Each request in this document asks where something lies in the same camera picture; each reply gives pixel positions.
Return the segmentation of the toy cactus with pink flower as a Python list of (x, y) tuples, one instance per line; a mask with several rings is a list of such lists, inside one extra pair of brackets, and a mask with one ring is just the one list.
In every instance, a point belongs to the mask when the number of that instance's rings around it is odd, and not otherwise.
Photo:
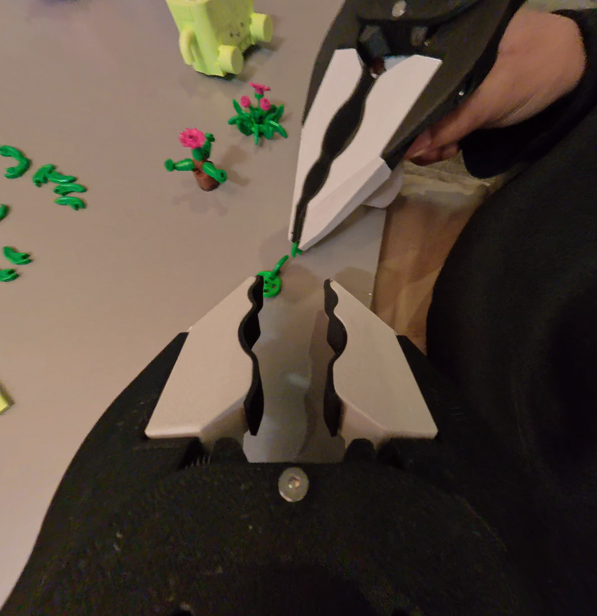
[(217, 167), (211, 160), (214, 135), (196, 128), (185, 129), (179, 134), (179, 142), (190, 151), (190, 157), (174, 161), (167, 159), (164, 167), (168, 172), (191, 173), (204, 192), (212, 192), (227, 180), (225, 170)]

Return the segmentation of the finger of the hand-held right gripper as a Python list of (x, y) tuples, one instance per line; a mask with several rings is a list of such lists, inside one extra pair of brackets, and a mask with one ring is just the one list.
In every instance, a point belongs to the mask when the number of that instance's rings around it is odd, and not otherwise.
[(347, 148), (333, 162), (322, 191), (308, 208), (308, 250), (341, 224), (362, 204), (385, 207), (400, 175), (385, 161), (385, 150), (419, 96), (441, 66), (441, 60), (414, 55), (385, 61), (385, 71), (374, 78), (361, 123)]
[(289, 227), (291, 242), (306, 242), (308, 208), (322, 191), (333, 162), (355, 136), (374, 82), (356, 48), (334, 50), (303, 122)]

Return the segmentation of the lime green toy figure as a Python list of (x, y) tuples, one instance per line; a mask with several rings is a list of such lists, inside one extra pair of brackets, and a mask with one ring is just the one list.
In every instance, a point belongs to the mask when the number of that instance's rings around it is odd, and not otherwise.
[(167, 1), (186, 65), (208, 76), (239, 75), (243, 53), (271, 42), (270, 15), (253, 1)]

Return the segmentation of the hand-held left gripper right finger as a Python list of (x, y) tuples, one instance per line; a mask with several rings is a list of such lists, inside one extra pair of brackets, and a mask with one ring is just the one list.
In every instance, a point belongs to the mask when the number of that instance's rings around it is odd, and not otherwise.
[(379, 451), (392, 439), (433, 440), (438, 428), (395, 331), (337, 281), (324, 283), (327, 365), (323, 411), (332, 437)]

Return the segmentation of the toy bush with pink flowers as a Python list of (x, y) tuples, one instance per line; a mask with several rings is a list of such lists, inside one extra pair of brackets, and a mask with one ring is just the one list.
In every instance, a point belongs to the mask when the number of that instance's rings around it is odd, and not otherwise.
[(249, 81), (253, 96), (241, 96), (233, 99), (234, 115), (227, 120), (229, 126), (236, 127), (245, 136), (252, 137), (254, 144), (259, 145), (262, 139), (273, 140), (276, 135), (286, 139), (286, 129), (281, 125), (285, 105), (273, 104), (267, 93), (271, 91), (268, 85)]

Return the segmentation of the scatter of green toy leaves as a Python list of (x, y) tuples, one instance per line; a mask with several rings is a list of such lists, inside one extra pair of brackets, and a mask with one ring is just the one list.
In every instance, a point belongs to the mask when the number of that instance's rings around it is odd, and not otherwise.
[[(7, 166), (3, 175), (10, 180), (24, 177), (32, 167), (32, 159), (26, 156), (23, 150), (12, 145), (1, 144), (0, 156), (11, 159), (12, 164)], [(64, 174), (58, 170), (54, 164), (41, 165), (33, 173), (33, 184), (36, 187), (43, 187), (51, 184), (55, 194), (54, 203), (60, 206), (67, 206), (74, 211), (81, 211), (87, 207), (86, 201), (81, 197), (87, 192), (87, 188), (79, 183), (78, 179), (69, 174)], [(20, 251), (15, 246), (6, 245), (2, 247), (2, 255), (10, 265), (0, 267), (0, 282), (8, 283), (20, 277), (17, 266), (29, 265), (33, 261), (33, 256), (29, 252)]]

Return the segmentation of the person's right hand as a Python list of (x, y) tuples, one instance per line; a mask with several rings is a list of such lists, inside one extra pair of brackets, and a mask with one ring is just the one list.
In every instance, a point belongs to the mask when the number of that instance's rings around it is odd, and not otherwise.
[(555, 13), (518, 10), (479, 88), (426, 128), (404, 159), (416, 165), (438, 163), (456, 156), (462, 139), (477, 130), (500, 129), (530, 119), (572, 92), (586, 63), (575, 21)]

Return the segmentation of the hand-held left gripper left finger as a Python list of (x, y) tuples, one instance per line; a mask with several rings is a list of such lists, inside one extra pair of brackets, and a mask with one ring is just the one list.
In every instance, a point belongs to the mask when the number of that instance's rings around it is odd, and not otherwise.
[(257, 435), (263, 384), (253, 347), (260, 336), (263, 278), (248, 277), (190, 327), (150, 417), (152, 440), (196, 437), (206, 451), (223, 437)]

